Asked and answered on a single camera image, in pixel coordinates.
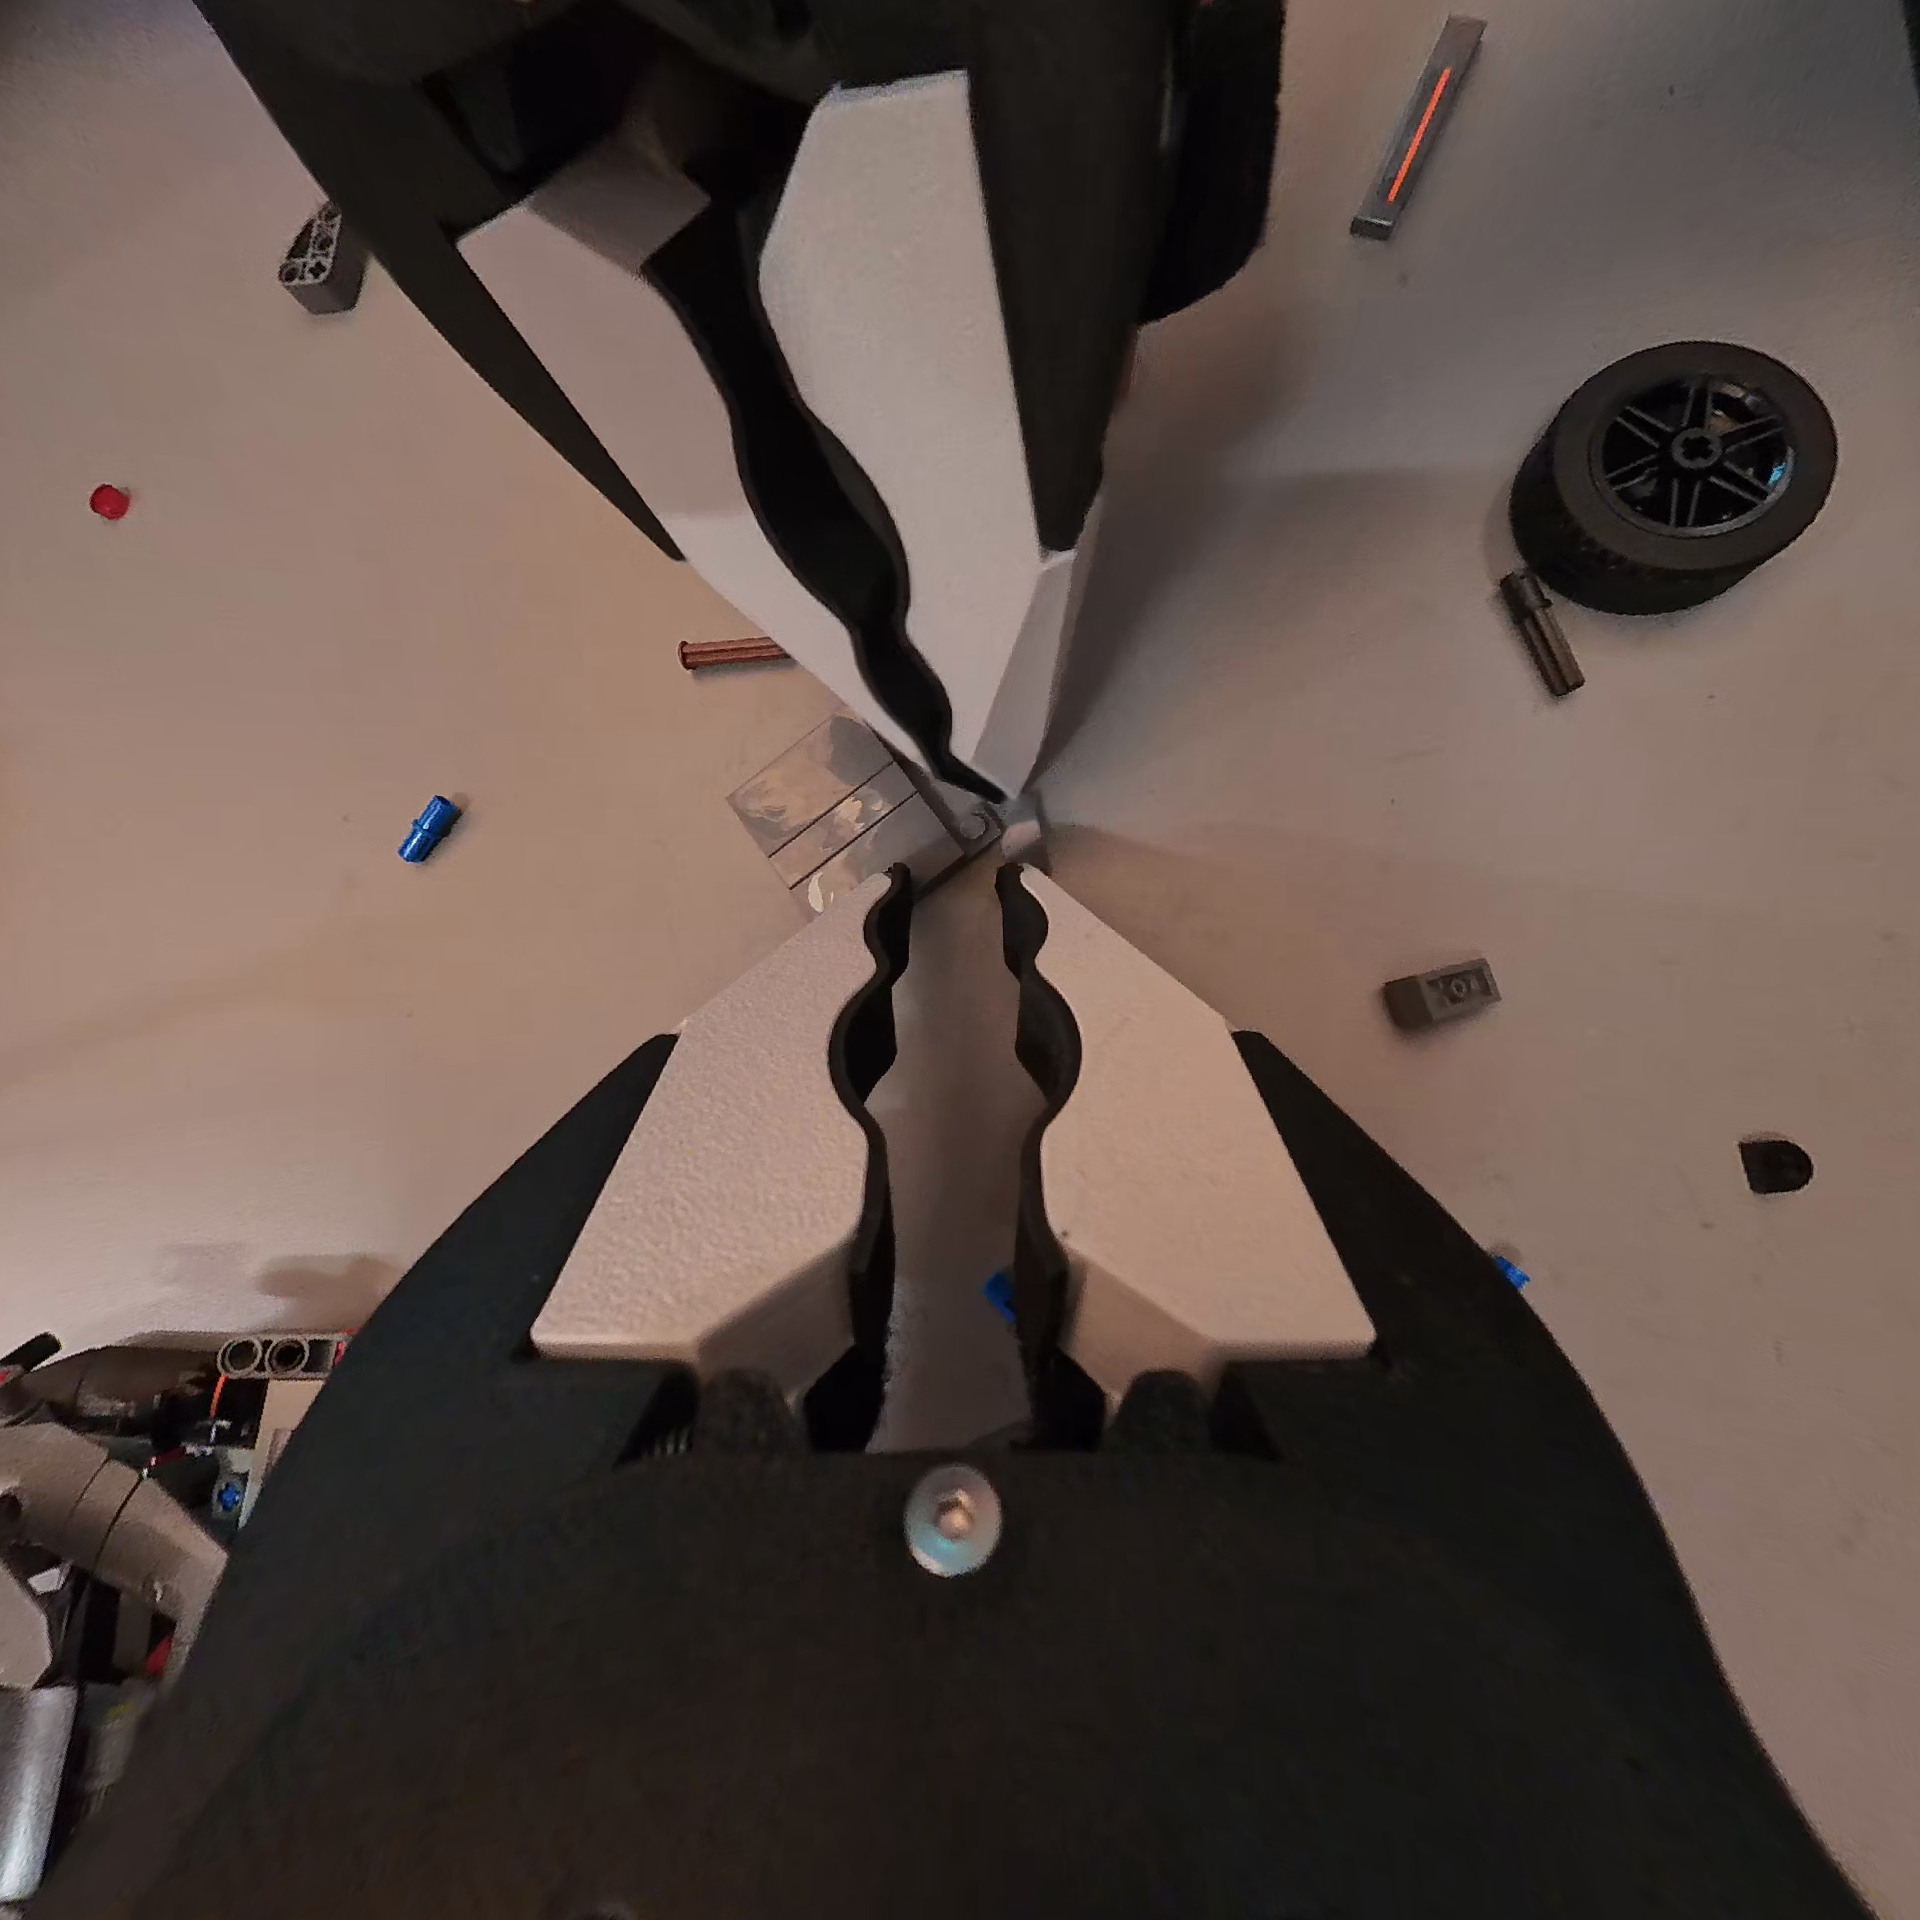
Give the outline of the black lego wheel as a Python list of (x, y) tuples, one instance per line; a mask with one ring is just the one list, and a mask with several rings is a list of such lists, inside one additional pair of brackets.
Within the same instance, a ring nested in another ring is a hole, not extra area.
[(1588, 377), (1510, 494), (1522, 565), (1615, 617), (1711, 603), (1800, 540), (1834, 491), (1838, 430), (1785, 362), (1660, 344)]

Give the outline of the grey tile with orange stripe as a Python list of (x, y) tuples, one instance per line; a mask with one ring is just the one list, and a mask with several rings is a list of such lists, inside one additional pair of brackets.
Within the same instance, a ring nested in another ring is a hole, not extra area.
[(1352, 237), (1383, 244), (1399, 232), (1424, 170), (1449, 129), (1484, 35), (1481, 17), (1447, 17), (1352, 218)]

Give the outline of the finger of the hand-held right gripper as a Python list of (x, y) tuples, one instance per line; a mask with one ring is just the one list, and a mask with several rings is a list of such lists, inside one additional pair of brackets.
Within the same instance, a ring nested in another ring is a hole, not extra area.
[(460, 251), (708, 587), (935, 778), (1001, 800), (906, 632), (894, 518), (790, 376), (744, 205), (619, 126)]
[(948, 754), (1028, 786), (1082, 560), (1041, 534), (963, 68), (820, 101), (759, 302), (803, 403), (884, 510)]

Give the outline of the grey lego slope brick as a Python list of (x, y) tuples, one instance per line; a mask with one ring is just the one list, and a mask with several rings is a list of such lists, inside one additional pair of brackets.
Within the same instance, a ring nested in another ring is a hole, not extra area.
[(1380, 1003), (1402, 1034), (1428, 1034), (1439, 1026), (1480, 1018), (1500, 1006), (1503, 989), (1487, 958), (1394, 977), (1380, 987)]

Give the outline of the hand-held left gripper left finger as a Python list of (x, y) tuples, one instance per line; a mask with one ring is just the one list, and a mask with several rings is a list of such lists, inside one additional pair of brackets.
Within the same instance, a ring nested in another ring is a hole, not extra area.
[(906, 867), (855, 885), (672, 1037), (532, 1325), (552, 1360), (768, 1379), (817, 1449), (863, 1451), (897, 1298), (887, 1145)]

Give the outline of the grey lego tile assembly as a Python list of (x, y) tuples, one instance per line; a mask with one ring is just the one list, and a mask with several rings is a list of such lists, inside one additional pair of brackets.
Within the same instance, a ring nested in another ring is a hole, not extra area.
[(833, 710), (727, 795), (779, 885), (812, 914), (894, 867), (908, 869), (915, 896), (940, 890), (972, 862), (953, 813), (978, 803), (1001, 812), (897, 756), (851, 710)]

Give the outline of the grey bent technic beam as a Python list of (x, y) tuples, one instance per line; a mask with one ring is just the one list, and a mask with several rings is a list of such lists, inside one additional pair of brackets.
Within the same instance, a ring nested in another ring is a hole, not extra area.
[(284, 251), (279, 286), (311, 317), (352, 313), (363, 294), (368, 251), (337, 202), (324, 200)]

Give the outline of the grey lego car model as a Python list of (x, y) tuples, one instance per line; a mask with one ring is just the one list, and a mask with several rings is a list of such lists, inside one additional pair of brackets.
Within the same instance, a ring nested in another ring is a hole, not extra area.
[(354, 1328), (2, 1358), (2, 1909), (128, 1769)]

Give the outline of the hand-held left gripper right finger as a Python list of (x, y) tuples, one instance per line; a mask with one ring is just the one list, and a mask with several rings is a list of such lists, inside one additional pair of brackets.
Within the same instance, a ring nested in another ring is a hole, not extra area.
[(1211, 1003), (1026, 864), (994, 878), (1023, 1142), (1015, 1334), (1043, 1449), (1095, 1449), (1147, 1377), (1361, 1360), (1377, 1324)]

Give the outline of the dark grey lego axle pin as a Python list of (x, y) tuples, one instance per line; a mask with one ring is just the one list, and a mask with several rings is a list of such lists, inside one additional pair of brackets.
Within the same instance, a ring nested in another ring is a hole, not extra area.
[(1503, 577), (1498, 592), (1548, 693), (1554, 700), (1567, 700), (1571, 693), (1584, 688), (1584, 669), (1571, 650), (1548, 587), (1536, 571), (1532, 568), (1515, 568)]

